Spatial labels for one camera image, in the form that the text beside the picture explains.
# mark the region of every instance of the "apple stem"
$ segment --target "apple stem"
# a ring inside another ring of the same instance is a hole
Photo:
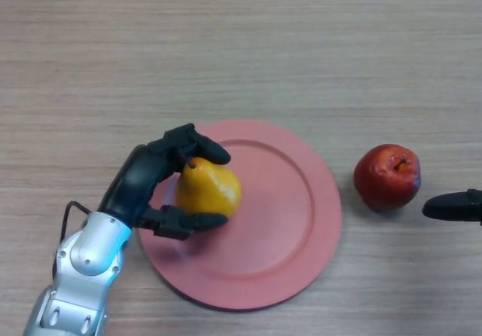
[[[400,166],[402,166],[403,164],[406,164],[408,163],[407,159],[405,159],[404,157],[402,159],[400,159],[400,161],[395,164],[395,166],[393,167],[393,169],[395,170],[399,170],[400,169]]]

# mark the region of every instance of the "silver robot wrist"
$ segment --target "silver robot wrist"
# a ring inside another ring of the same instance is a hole
[[[23,336],[102,336],[106,298],[122,270],[132,230],[102,212],[56,251],[56,276],[32,310]]]

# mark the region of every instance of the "black fingertip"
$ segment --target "black fingertip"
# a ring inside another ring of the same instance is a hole
[[[209,153],[206,154],[208,160],[216,164],[225,165],[231,161],[231,155],[219,144],[213,142],[209,148]]]

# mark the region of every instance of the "wood grain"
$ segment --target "wood grain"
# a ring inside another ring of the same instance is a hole
[[[344,216],[330,267],[288,303],[218,313],[171,293],[134,243],[110,294],[107,335],[480,334],[480,226],[420,210],[441,192],[482,188],[481,8],[0,0],[2,336],[22,333],[50,282],[69,200],[95,207],[133,146],[221,118],[283,125],[326,159]],[[423,168],[418,197],[393,218],[370,214],[350,182],[381,142],[412,148]]]

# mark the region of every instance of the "yellow pear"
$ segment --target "yellow pear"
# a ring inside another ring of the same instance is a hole
[[[175,203],[188,213],[231,217],[241,201],[241,184],[232,170],[201,157],[192,158],[175,185]]]

